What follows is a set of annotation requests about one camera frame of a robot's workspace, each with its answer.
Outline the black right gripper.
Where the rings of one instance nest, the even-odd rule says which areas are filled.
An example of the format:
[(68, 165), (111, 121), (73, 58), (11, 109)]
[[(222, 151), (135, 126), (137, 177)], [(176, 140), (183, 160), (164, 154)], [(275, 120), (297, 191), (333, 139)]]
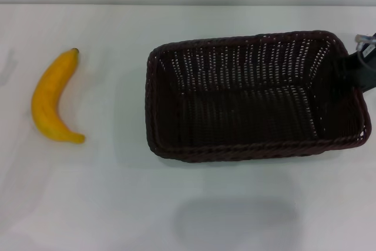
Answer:
[(376, 88), (376, 45), (358, 44), (358, 52), (350, 55), (348, 74), (362, 92)]

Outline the black woven rectangular basket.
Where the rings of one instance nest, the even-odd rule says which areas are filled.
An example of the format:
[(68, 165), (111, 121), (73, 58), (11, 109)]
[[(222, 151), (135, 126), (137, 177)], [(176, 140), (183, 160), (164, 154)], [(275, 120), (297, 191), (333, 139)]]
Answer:
[(372, 131), (350, 55), (327, 31), (175, 42), (147, 60), (150, 150), (182, 162), (318, 155)]

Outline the yellow banana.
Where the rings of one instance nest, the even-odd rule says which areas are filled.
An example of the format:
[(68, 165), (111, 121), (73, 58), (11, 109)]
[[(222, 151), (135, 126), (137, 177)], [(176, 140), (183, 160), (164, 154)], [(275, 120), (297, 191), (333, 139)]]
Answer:
[(79, 50), (61, 53), (46, 69), (31, 99), (31, 114), (38, 131), (57, 142), (81, 144), (85, 136), (70, 130), (59, 116), (61, 95), (79, 64)]

